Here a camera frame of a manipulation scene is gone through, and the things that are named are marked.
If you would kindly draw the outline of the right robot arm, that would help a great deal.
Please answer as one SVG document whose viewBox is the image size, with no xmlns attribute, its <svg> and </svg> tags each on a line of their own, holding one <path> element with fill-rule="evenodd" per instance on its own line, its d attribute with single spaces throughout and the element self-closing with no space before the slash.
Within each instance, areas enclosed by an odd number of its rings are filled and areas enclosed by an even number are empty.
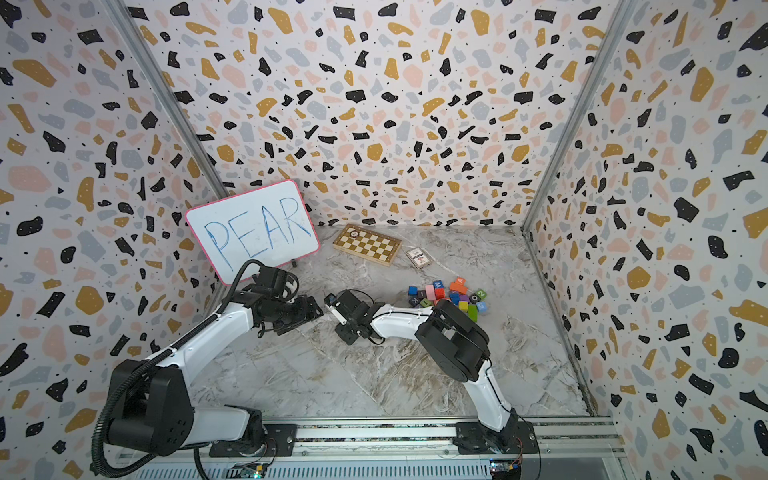
<svg viewBox="0 0 768 480">
<path fill-rule="evenodd" d="M 410 310 L 374 302 L 351 291 L 325 298 L 339 324 L 335 331 L 347 344 L 359 338 L 415 340 L 437 366 L 461 383 L 472 400 L 477 419 L 455 425 L 453 439 L 461 454 L 536 453 L 532 426 L 504 398 L 492 370 L 488 334 L 448 300 Z"/>
</svg>

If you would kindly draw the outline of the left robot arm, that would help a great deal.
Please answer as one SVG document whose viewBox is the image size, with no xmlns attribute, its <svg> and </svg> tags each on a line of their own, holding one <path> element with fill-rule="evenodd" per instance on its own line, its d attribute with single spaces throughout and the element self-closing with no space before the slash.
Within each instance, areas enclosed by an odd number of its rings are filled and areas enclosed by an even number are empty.
<svg viewBox="0 0 768 480">
<path fill-rule="evenodd" d="M 323 314 L 299 292 L 298 277 L 246 261 L 220 304 L 182 337 L 144 360 L 125 360 L 112 372 L 106 403 L 91 438 L 91 469 L 107 478 L 127 476 L 157 457 L 220 444 L 235 455 L 277 456 L 258 409 L 192 405 L 189 387 L 238 338 L 256 330 L 283 335 Z"/>
</svg>

